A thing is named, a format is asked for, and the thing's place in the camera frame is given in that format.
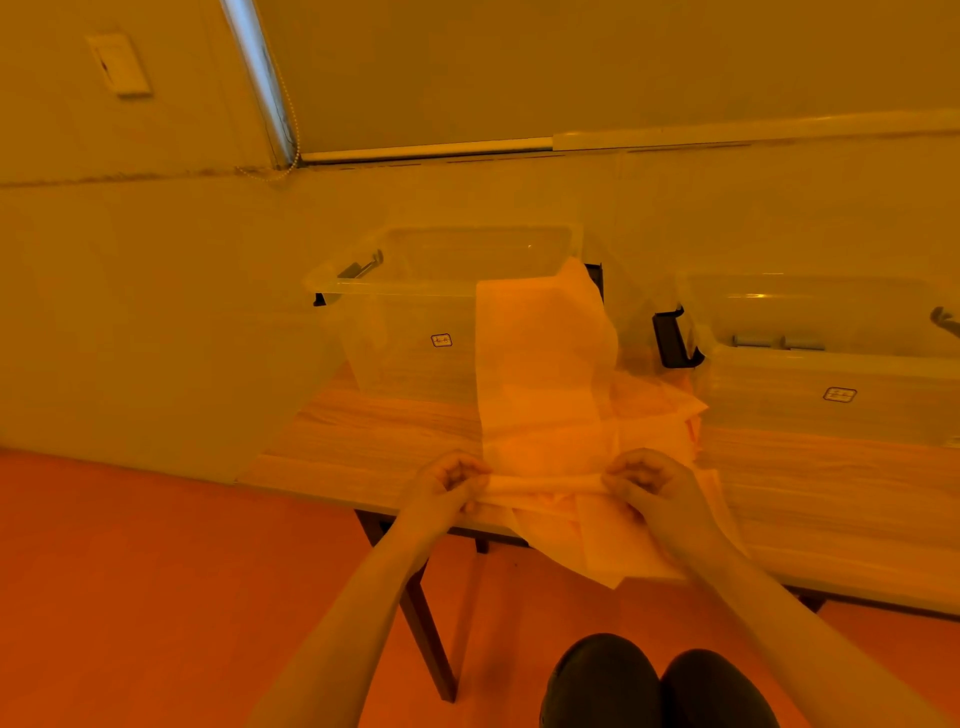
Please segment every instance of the clear plastic storage box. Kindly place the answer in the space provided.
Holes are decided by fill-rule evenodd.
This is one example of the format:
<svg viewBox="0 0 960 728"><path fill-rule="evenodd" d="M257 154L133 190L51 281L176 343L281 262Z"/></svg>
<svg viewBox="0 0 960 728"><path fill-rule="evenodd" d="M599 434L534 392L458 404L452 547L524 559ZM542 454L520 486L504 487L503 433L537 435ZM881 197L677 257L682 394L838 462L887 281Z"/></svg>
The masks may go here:
<svg viewBox="0 0 960 728"><path fill-rule="evenodd" d="M950 302L925 281L685 274L678 290L705 422L960 447L960 338L931 321Z"/></svg>
<svg viewBox="0 0 960 728"><path fill-rule="evenodd" d="M555 275L580 257L572 225L387 228L307 275L324 296L360 389L476 401L476 283Z"/></svg>

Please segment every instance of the black handle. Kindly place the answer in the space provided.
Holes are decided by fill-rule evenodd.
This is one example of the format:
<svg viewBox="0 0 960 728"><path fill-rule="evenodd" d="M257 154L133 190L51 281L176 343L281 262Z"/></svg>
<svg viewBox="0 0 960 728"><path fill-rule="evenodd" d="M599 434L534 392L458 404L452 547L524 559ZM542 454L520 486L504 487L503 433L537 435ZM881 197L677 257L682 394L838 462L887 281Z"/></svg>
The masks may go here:
<svg viewBox="0 0 960 728"><path fill-rule="evenodd" d="M657 335L660 362L667 369L693 369L706 359L699 349L693 350L693 356L686 355L686 344L677 323L677 319L683 315L683 306L676 311L654 314L654 333Z"/></svg>

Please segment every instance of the hand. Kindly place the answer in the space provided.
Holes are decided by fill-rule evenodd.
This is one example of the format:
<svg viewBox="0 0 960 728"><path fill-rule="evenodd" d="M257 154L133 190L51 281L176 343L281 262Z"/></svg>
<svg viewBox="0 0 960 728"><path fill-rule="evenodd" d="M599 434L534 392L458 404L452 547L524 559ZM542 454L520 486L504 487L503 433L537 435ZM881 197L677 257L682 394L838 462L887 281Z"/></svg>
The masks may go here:
<svg viewBox="0 0 960 728"><path fill-rule="evenodd" d="M390 529L415 551L414 571L423 566L430 549L461 510L487 487L491 471L483 460L460 450L441 455L417 471Z"/></svg>
<svg viewBox="0 0 960 728"><path fill-rule="evenodd" d="M640 512L658 543L681 562L691 566L731 546L693 472L662 452L622 453L607 467L603 482Z"/></svg>

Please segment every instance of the finger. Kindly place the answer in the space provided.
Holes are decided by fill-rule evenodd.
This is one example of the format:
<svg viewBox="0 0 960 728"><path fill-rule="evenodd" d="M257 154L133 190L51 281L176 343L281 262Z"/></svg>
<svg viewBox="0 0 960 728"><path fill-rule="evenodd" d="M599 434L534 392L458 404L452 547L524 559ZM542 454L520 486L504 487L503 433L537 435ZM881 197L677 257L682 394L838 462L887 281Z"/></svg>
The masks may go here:
<svg viewBox="0 0 960 728"><path fill-rule="evenodd" d="M607 487L607 490L621 500L626 500L634 506L641 515L645 515L651 508L656 507L659 500L657 496L645 491L626 478L606 474L601 480Z"/></svg>
<svg viewBox="0 0 960 728"><path fill-rule="evenodd" d="M686 470L683 465L669 455L665 455L658 450L641 448L617 455L607 466L607 473L618 474L637 468L666 476L679 475Z"/></svg>
<svg viewBox="0 0 960 728"><path fill-rule="evenodd" d="M463 480L473 473L493 472L493 468L483 460L462 450L444 453L426 465L423 470L440 480L444 486L450 482Z"/></svg>
<svg viewBox="0 0 960 728"><path fill-rule="evenodd" d="M468 478L440 496L444 507L449 509L448 513L451 518L455 517L467 503L473 502L483 493L487 487L487 480L488 478L485 475Z"/></svg>

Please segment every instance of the table leg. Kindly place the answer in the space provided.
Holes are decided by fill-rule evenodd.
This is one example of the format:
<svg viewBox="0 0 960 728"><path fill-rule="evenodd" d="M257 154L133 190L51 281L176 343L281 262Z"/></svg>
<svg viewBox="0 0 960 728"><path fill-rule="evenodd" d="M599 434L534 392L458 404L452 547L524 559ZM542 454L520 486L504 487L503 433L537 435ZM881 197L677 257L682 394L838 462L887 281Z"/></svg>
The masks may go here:
<svg viewBox="0 0 960 728"><path fill-rule="evenodd" d="M367 540L371 546L376 546L385 533L381 517L369 511L355 513L367 534ZM420 654L430 671L430 677L437 686L437 692L443 700L452 703L457 699L457 679L453 676L449 660L446 659L444 644L440 640L440 633L437 632L430 606L426 603L426 596L420 586L425 569L424 564L423 569L410 577L403 594L400 595L400 609L410 625L410 631L413 632Z"/></svg>

